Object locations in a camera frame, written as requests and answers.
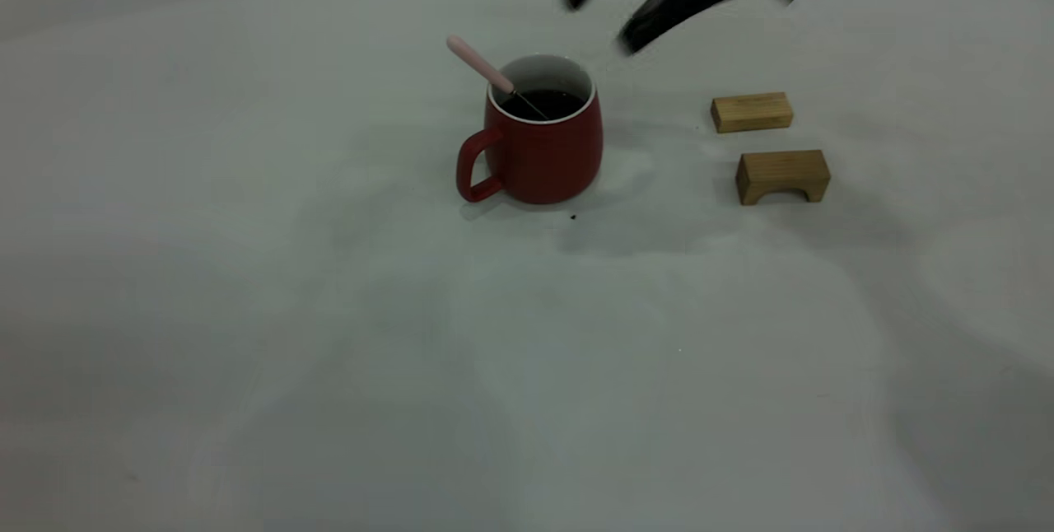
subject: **rectangular wooden block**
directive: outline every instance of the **rectangular wooden block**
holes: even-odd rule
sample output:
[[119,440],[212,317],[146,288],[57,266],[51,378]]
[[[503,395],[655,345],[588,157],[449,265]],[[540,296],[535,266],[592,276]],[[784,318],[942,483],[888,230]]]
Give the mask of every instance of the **rectangular wooden block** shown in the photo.
[[828,183],[831,171],[820,150],[745,153],[736,172],[739,199],[745,205],[756,205],[765,194],[779,191],[802,191],[809,202],[820,202]]
[[787,94],[760,93],[757,96],[716,97],[710,107],[718,132],[783,130],[794,122]]

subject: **dark liquid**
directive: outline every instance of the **dark liquid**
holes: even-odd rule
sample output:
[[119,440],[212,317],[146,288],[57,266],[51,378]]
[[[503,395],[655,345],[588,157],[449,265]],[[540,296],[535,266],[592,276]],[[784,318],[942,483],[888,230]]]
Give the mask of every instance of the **dark liquid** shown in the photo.
[[[524,120],[544,120],[542,116],[538,115],[538,112],[534,112],[534,107],[545,113],[548,119],[557,120],[567,118],[567,116],[581,111],[583,105],[586,104],[586,100],[583,100],[579,96],[571,96],[569,93],[553,88],[526,91],[521,96],[523,97],[515,96],[509,98],[508,101],[502,103],[502,109],[508,112],[509,115]],[[524,101],[524,97],[530,100],[530,103],[533,103],[534,107],[530,107]]]

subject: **arch-shaped wooden block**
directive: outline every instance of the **arch-shaped wooden block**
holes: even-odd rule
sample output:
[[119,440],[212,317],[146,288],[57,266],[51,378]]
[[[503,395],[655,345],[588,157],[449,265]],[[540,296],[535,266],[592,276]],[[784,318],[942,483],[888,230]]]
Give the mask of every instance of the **arch-shaped wooden block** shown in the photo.
[[739,158],[736,186],[743,205],[757,205],[769,192],[802,191],[820,202],[831,183],[827,161],[819,149],[811,152],[745,153]]

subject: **spoon handle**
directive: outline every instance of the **spoon handle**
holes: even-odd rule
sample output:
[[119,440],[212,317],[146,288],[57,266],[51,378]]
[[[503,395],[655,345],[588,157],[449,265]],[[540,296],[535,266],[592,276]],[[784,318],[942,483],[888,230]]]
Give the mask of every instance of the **spoon handle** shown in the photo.
[[512,85],[512,81],[509,81],[508,77],[502,74],[501,71],[494,70],[493,64],[487,62],[487,60],[480,56],[480,53],[472,51],[472,47],[461,40],[457,36],[451,36],[447,38],[447,47],[450,52],[457,55],[457,57],[464,62],[475,70],[477,74],[483,75],[483,78],[490,81],[491,85],[496,88],[502,90],[504,93],[512,93],[515,91],[515,86]]

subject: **white tabletop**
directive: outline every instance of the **white tabletop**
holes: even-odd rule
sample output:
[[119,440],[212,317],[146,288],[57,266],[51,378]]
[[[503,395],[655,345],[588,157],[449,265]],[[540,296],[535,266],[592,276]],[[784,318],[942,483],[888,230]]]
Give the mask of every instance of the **white tabletop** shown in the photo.
[[[641,2],[0,0],[0,529],[1054,526],[1054,0]],[[590,191],[458,198],[448,33],[592,71]]]

